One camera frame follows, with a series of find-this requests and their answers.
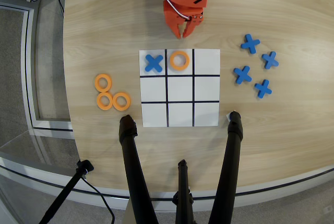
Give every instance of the black stand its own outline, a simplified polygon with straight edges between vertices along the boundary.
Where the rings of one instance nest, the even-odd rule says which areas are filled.
[[[230,114],[230,120],[224,162],[209,224],[229,224],[232,219],[243,128],[240,114],[237,112]],[[137,127],[130,115],[121,119],[119,135],[136,222],[137,224],[156,224],[158,223],[157,217],[146,187],[135,144],[135,136],[138,135]],[[196,223],[192,206],[194,201],[188,187],[186,164],[185,160],[178,164],[178,192],[173,197],[173,203],[176,205],[176,224]]]
[[[93,165],[88,160],[84,160],[83,162],[79,161],[77,165],[78,165],[78,168],[76,170],[77,172],[72,177],[72,179],[67,183],[67,185],[61,191],[58,197],[54,200],[49,209],[45,212],[45,215],[40,221],[40,224],[47,224],[56,214],[56,212],[58,211],[58,209],[60,208],[66,197],[70,194],[72,189],[75,187],[75,185],[78,183],[80,178],[84,174],[87,174],[88,172],[94,170]]]
[[[193,196],[188,185],[188,167],[185,160],[178,163],[178,191],[173,197],[176,205],[176,224],[195,224],[193,213]]]
[[[230,114],[228,142],[209,224],[231,223],[243,129],[240,114]]]
[[[137,224],[158,224],[148,193],[135,144],[137,127],[130,115],[121,118],[122,145],[127,184]]]

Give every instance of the orange ring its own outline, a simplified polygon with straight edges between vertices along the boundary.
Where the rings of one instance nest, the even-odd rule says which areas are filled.
[[[100,79],[105,78],[106,79],[106,87],[103,88],[100,86]],[[111,77],[108,74],[99,74],[98,76],[96,76],[95,78],[95,88],[97,91],[99,92],[107,92],[110,90],[111,85],[112,85],[112,80]]]
[[[106,96],[109,99],[109,104],[108,105],[104,105],[102,103],[101,98],[103,96]],[[101,108],[102,110],[108,110],[108,109],[110,109],[113,106],[113,97],[112,97],[112,95],[110,93],[108,93],[108,92],[101,92],[101,93],[99,93],[98,98],[97,98],[97,104],[98,104],[98,107]]]
[[[121,107],[120,104],[117,103],[118,97],[123,97],[126,100],[126,105],[124,107]],[[117,110],[119,110],[119,111],[125,111],[131,105],[131,98],[130,98],[130,96],[127,93],[118,92],[117,94],[114,95],[113,104],[114,104],[114,107]]]
[[[174,63],[174,59],[177,55],[182,55],[185,57],[186,59],[186,63],[183,65],[183,66],[177,66],[175,65]],[[178,71],[183,71],[184,69],[186,69],[190,63],[190,59],[189,59],[189,56],[186,52],[183,52],[183,51],[176,51],[174,52],[172,55],[171,55],[171,59],[170,59],[170,63],[171,63],[171,66],[175,69],[175,70],[178,70]]]

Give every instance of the tic-tac-toe board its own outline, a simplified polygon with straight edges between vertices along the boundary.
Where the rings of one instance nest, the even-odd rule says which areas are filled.
[[[139,66],[144,127],[218,125],[220,49],[141,50]]]

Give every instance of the black grid line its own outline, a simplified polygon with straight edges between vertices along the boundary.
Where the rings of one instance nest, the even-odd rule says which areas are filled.
[[[193,73],[186,75],[168,75],[168,56],[165,49],[165,75],[141,75],[140,78],[165,78],[166,101],[143,101],[141,104],[166,104],[166,123],[169,127],[169,104],[191,103],[193,105],[192,126],[195,126],[195,103],[219,103],[219,100],[195,100],[195,77],[220,77],[220,74],[195,74],[195,49],[192,49]],[[193,78],[193,100],[191,101],[169,101],[168,100],[168,78],[169,77],[192,77]]]
[[[193,126],[195,126],[195,49],[193,49]]]
[[[167,73],[167,49],[165,49],[165,78],[166,78],[166,121],[169,127],[169,108],[168,108],[168,73]]]
[[[173,74],[167,75],[167,77],[220,77],[219,74]],[[141,75],[141,78],[159,78],[159,77],[166,77],[166,75]]]
[[[141,104],[219,103],[219,100],[143,101]]]

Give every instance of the blue cross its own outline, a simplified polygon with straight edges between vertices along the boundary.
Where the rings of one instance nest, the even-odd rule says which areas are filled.
[[[162,55],[153,58],[150,54],[148,54],[146,55],[146,60],[148,61],[148,65],[145,67],[145,71],[149,72],[153,68],[155,68],[158,71],[158,73],[162,72],[162,67],[159,65],[160,61],[163,60]]]
[[[265,69],[270,69],[272,66],[278,66],[278,61],[275,60],[276,52],[271,52],[268,54],[263,54],[262,58],[267,61],[265,65]]]
[[[251,54],[256,53],[255,46],[260,43],[260,40],[253,40],[250,34],[246,34],[245,38],[246,38],[246,43],[241,44],[241,48],[242,49],[249,48]]]
[[[239,68],[234,69],[234,72],[239,76],[238,79],[236,79],[235,81],[237,84],[240,85],[244,80],[247,82],[252,81],[252,78],[248,75],[249,69],[249,66],[244,66],[242,70],[240,70]]]
[[[268,88],[268,85],[269,85],[269,80],[267,79],[264,79],[263,82],[262,82],[262,85],[260,85],[259,83],[256,83],[255,84],[255,88],[259,90],[259,93],[258,93],[258,97],[260,99],[263,98],[263,96],[267,93],[267,94],[272,94],[272,91]]]

